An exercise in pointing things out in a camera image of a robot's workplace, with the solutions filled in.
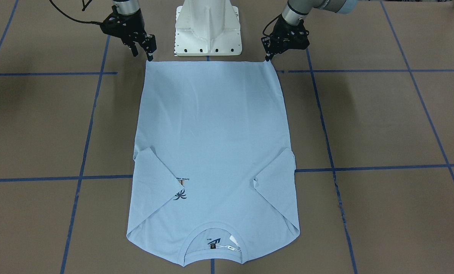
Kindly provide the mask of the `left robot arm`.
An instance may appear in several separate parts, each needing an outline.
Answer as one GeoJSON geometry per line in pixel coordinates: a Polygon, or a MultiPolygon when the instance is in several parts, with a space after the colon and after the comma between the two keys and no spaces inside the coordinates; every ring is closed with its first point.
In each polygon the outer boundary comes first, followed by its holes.
{"type": "Polygon", "coordinates": [[[281,14],[262,30],[265,61],[271,61],[276,54],[291,49],[305,50],[309,47],[309,31],[304,23],[312,9],[347,14],[357,3],[357,0],[288,0],[281,14]]]}

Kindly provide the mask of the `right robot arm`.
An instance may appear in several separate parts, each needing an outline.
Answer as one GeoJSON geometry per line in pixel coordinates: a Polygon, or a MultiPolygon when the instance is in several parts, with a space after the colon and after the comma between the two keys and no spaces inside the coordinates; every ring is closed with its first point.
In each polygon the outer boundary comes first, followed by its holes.
{"type": "Polygon", "coordinates": [[[100,23],[100,29],[106,35],[121,39],[128,46],[134,57],[138,56],[136,45],[144,49],[147,60],[153,60],[157,49],[153,34],[145,31],[145,23],[138,0],[113,0],[112,13],[100,23]]]}

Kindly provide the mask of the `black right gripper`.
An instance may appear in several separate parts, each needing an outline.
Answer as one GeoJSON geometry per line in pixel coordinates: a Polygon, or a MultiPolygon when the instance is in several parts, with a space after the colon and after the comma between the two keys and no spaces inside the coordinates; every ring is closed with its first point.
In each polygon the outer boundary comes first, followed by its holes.
{"type": "Polygon", "coordinates": [[[100,29],[107,35],[120,38],[124,45],[130,46],[133,57],[139,54],[136,43],[143,46],[147,60],[153,61],[153,53],[157,49],[156,37],[146,33],[141,11],[133,14],[111,13],[101,22],[100,29]]]}

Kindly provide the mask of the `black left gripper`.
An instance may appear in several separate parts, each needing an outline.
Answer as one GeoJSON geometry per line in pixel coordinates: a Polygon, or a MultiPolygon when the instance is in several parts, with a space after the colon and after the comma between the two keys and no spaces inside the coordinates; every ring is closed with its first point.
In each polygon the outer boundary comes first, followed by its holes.
{"type": "Polygon", "coordinates": [[[271,61],[275,54],[282,54],[290,49],[305,50],[309,47],[309,31],[305,29],[303,19],[299,19],[295,25],[291,25],[279,15],[272,19],[263,31],[273,22],[275,22],[275,25],[272,32],[270,34],[263,33],[265,61],[271,61]]]}

